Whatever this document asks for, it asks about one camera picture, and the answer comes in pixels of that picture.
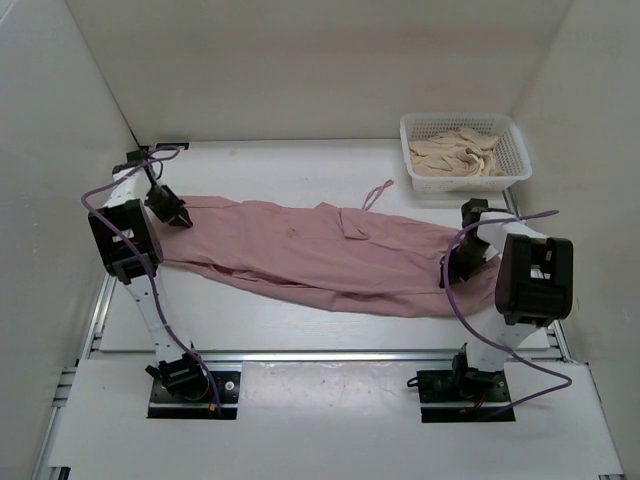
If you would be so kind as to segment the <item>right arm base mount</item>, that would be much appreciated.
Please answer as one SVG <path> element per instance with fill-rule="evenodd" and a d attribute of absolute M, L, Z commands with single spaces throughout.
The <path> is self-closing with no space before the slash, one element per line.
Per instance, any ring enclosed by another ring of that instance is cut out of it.
<path fill-rule="evenodd" d="M 504 371 L 484 372 L 469 366 L 466 347 L 448 369 L 419 370 L 406 381 L 418 392 L 421 422 L 515 422 Z"/>

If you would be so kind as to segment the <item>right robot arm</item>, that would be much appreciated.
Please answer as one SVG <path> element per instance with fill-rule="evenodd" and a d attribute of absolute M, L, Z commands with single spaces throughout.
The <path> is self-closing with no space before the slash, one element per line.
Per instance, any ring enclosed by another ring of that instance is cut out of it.
<path fill-rule="evenodd" d="M 504 364 L 533 333 L 566 318 L 572 309 L 574 245 L 531 229 L 508 210 L 472 198 L 461 207 L 462 230 L 441 260 L 440 287 L 462 315 L 452 287 L 466 283 L 491 259 L 499 260 L 493 311 L 454 357 L 449 387 L 470 400 L 499 382 Z"/>

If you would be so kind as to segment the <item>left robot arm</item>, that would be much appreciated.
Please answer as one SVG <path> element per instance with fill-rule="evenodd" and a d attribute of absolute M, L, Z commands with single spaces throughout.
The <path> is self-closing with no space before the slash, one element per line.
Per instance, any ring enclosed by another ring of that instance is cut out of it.
<path fill-rule="evenodd" d="M 162 309 L 157 277 L 164 258 L 148 216 L 190 228 L 185 202 L 158 180 L 147 160 L 116 166 L 113 182 L 83 194 L 81 204 L 106 272 L 129 293 L 152 340 L 155 363 L 147 373 L 172 395 L 202 398 L 210 377 L 193 344 L 176 333 Z"/>

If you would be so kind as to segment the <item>pink trousers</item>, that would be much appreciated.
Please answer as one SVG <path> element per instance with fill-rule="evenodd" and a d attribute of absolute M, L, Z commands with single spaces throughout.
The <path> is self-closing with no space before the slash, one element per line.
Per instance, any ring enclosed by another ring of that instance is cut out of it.
<path fill-rule="evenodd" d="M 333 312 L 390 317 L 472 315 L 492 307 L 492 259 L 447 298 L 440 261 L 455 230 L 411 218 L 320 203 L 188 196 L 193 222 L 154 221 L 164 263 L 254 294 Z"/>

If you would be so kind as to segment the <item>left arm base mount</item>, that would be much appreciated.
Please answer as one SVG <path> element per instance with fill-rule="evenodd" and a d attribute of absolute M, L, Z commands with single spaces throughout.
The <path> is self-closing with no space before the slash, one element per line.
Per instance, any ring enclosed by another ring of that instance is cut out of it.
<path fill-rule="evenodd" d="M 193 365 L 175 370 L 174 379 L 164 383 L 161 370 L 147 366 L 145 371 L 153 378 L 149 395 L 147 417 L 170 420 L 235 420 L 241 390 L 241 372 L 213 370 L 210 378 L 197 373 Z"/>

